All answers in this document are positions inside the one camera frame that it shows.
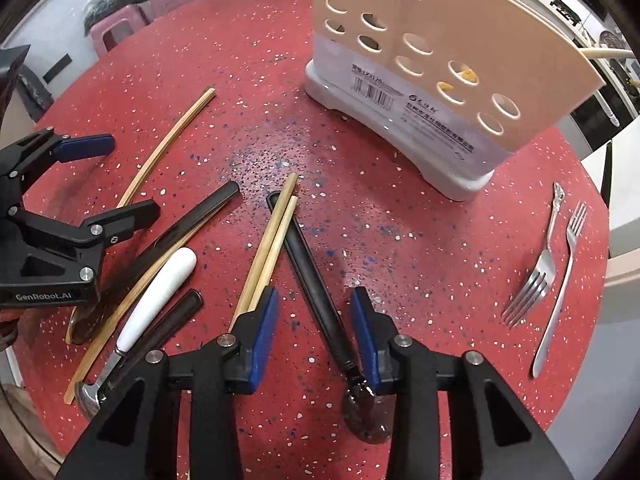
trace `round table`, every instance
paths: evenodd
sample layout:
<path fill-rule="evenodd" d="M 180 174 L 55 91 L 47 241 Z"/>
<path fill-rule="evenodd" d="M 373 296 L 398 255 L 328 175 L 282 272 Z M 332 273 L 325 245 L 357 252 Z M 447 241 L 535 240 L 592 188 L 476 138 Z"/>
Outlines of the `round table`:
<path fill-rule="evenodd" d="M 111 250 L 103 271 L 132 258 L 229 179 L 238 182 L 242 198 L 188 244 L 198 255 L 188 286 L 202 292 L 205 306 L 166 351 L 195 349 L 226 332 L 269 217 L 265 198 L 293 170 L 300 174 L 296 215 L 338 308 L 350 287 L 366 286 L 399 330 L 429 348 L 482 352 L 548 427 L 578 373 L 603 291 L 608 213 L 590 178 L 550 128 L 499 167 L 472 200 L 444 198 L 375 133 L 305 94 L 310 6 L 311 0 L 197 0 L 126 40 L 39 124 L 72 136 L 111 132 L 116 151 L 55 165 L 30 190 L 27 207 L 75 224 L 115 207 L 165 133 L 213 86 L 218 96 L 138 195 L 161 205 L 160 219 Z M 552 244 L 559 277 L 527 322 L 508 330 L 500 312 L 542 250 L 555 180 L 566 191 Z M 566 268 L 564 230 L 578 201 L 588 204 L 589 215 L 572 284 L 545 370 L 532 380 L 534 350 Z M 363 444 L 342 423 L 340 373 L 284 254 L 273 283 L 281 314 L 266 376 L 255 395 L 236 399 L 245 478 L 382 478 L 388 445 Z M 30 312 L 15 345 L 34 403 L 63 452 L 86 427 L 76 405 L 62 401 L 84 353 L 63 341 L 69 313 Z M 187 412 L 182 422 L 178 469 L 184 477 Z M 442 477 L 450 478 L 446 422 L 442 436 Z"/>

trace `oval hole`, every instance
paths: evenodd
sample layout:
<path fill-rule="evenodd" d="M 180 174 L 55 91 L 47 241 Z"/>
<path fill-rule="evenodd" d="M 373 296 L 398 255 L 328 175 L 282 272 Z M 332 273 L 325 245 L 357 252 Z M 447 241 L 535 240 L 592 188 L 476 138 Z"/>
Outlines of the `oval hole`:
<path fill-rule="evenodd" d="M 380 52 L 382 50 L 380 48 L 380 44 L 369 36 L 360 35 L 358 36 L 358 41 L 360 42 L 360 45 L 364 47 L 364 49 L 369 50 L 370 52 Z"/>
<path fill-rule="evenodd" d="M 441 96 L 443 96 L 447 101 L 455 104 L 455 105 L 463 105 L 465 100 L 462 97 L 457 97 L 455 93 L 455 88 L 452 84 L 447 83 L 446 81 L 438 81 L 436 85 L 438 92 Z"/>
<path fill-rule="evenodd" d="M 337 12 L 338 14 L 346 14 L 347 9 L 341 8 L 335 0 L 327 0 L 326 8 L 332 10 L 333 12 Z"/>
<path fill-rule="evenodd" d="M 473 69 L 459 61 L 449 61 L 449 70 L 451 70 L 451 73 L 465 84 L 475 86 L 480 82 L 478 74 L 476 74 Z"/>
<path fill-rule="evenodd" d="M 416 36 L 415 34 L 406 33 L 402 39 L 406 46 L 408 46 L 411 50 L 417 52 L 418 54 L 423 54 L 428 56 L 433 53 L 433 50 L 429 48 L 427 45 L 427 41 L 420 36 Z"/>
<path fill-rule="evenodd" d="M 494 94 L 491 97 L 494 105 L 510 119 L 520 118 L 520 109 L 511 99 L 502 94 Z"/>
<path fill-rule="evenodd" d="M 404 72 L 415 77 L 420 77 L 424 74 L 424 72 L 416 66 L 414 60 L 405 56 L 396 56 L 396 65 L 398 65 Z"/>
<path fill-rule="evenodd" d="M 363 13 L 362 21 L 369 25 L 369 27 L 375 28 L 376 30 L 386 30 L 386 25 L 373 14 L 369 14 L 368 12 Z"/>
<path fill-rule="evenodd" d="M 500 121 L 489 114 L 478 114 L 478 122 L 482 124 L 482 127 L 490 134 L 501 135 L 504 133 L 504 128 L 500 124 Z"/>
<path fill-rule="evenodd" d="M 344 27 L 335 20 L 325 20 L 324 26 L 336 34 L 344 34 Z"/>

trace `metal fork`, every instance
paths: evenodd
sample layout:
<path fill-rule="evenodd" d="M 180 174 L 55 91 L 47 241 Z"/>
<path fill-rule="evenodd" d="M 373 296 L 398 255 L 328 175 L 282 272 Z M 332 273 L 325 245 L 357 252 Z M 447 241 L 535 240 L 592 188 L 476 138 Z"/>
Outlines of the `metal fork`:
<path fill-rule="evenodd" d="M 552 203 L 551 218 L 546 229 L 546 247 L 540 253 L 536 266 L 531 271 L 529 278 L 513 301 L 502 311 L 504 322 L 513 327 L 522 317 L 546 296 L 551 284 L 556 278 L 556 264 L 551 255 L 551 235 L 556 225 L 556 217 L 560 211 L 560 205 L 564 199 L 564 189 L 554 182 L 554 201 Z"/>
<path fill-rule="evenodd" d="M 580 236 L 580 231 L 584 226 L 584 221 L 587 218 L 587 206 L 584 202 L 578 202 L 575 208 L 574 214 L 569 220 L 569 225 L 566 228 L 566 241 L 569 244 L 569 263 L 566 267 L 566 273 L 564 274 L 564 280 L 562 280 L 562 286 L 560 292 L 558 292 L 558 299 L 554 305 L 554 309 L 551 311 L 551 317 L 549 323 L 546 326 L 545 333 L 540 341 L 540 346 L 536 350 L 536 355 L 533 358 L 533 366 L 531 367 L 531 375 L 534 378 L 540 375 L 542 367 L 545 364 L 546 354 L 549 352 L 549 345 L 551 345 L 551 339 L 558 324 L 560 317 L 560 311 L 562 310 L 562 302 L 564 301 L 564 294 L 566 292 L 567 285 L 569 283 L 569 276 L 571 275 L 571 269 L 574 266 L 575 247 Z"/>

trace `black spoon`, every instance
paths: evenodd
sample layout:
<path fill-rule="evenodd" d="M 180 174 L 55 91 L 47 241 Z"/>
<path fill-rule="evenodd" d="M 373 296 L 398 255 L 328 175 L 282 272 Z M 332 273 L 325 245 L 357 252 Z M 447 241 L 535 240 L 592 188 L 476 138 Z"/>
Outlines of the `black spoon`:
<path fill-rule="evenodd" d="M 275 191 L 267 197 L 271 211 L 279 195 L 280 193 Z M 324 342 L 346 378 L 346 391 L 341 407 L 342 418 L 351 432 L 360 440 L 368 444 L 381 444 L 391 436 L 394 398 L 377 396 L 367 383 L 358 366 L 358 357 L 342 323 L 342 318 L 322 280 L 295 217 L 292 218 L 287 229 L 284 245 Z"/>

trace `white holder base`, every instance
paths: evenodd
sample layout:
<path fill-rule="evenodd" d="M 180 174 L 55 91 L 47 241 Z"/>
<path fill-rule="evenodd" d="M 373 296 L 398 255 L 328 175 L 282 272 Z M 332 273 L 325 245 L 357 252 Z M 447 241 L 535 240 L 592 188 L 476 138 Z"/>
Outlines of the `white holder base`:
<path fill-rule="evenodd" d="M 462 202 L 475 195 L 491 180 L 493 171 L 469 178 L 448 161 L 424 146 L 417 136 L 397 128 L 373 108 L 320 77 L 312 59 L 305 69 L 305 91 L 329 110 L 340 110 L 361 122 L 402 152 L 418 168 L 422 177 L 444 196 Z"/>

